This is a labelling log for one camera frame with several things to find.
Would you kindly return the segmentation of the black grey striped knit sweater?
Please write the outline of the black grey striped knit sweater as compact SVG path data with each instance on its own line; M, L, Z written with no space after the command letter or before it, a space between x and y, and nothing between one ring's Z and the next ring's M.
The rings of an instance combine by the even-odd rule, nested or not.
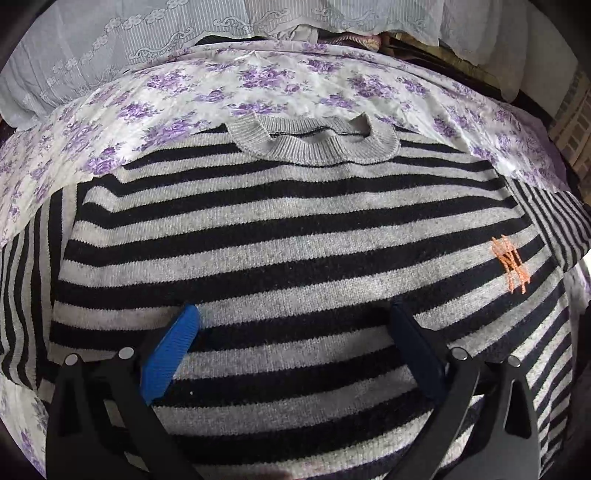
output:
M387 333L399 299L484 361L518 357L560 449L567 272L590 209L367 116L245 116L59 189L1 253L1 372L49 400L71 353L200 332L154 405L206 478L376 479L433 405Z

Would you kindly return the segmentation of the brown checked window curtain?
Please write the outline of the brown checked window curtain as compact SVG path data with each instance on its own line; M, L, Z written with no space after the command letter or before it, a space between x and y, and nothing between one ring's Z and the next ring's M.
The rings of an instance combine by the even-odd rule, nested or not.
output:
M590 173L590 124L590 78L578 66L549 134L581 180Z

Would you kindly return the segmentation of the purple floral white bedspread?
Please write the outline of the purple floral white bedspread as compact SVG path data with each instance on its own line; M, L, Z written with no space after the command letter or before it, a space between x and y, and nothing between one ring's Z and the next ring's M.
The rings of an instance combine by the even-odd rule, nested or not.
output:
M1 150L1 253L59 189L90 181L101 170L113 172L150 147L245 116L346 121L367 116L486 160L505 177L571 193L557 173L551 144L519 109L443 75L349 47L225 43L151 62L13 134ZM590 249L581 260L589 255ZM568 421L558 452L549 464L540 462L539 477L561 452L572 417L576 355L567 278L577 264L565 277L573 347ZM2 420L42 475L53 393L44 400L1 372Z

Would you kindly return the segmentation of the white lace cover cloth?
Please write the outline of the white lace cover cloth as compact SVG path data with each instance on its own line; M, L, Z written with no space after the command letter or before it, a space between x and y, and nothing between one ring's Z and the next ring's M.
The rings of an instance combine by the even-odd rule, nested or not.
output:
M27 129L131 68L208 36L311 40L315 31L407 33L483 67L512 100L527 1L32 1L1 18L1 116Z

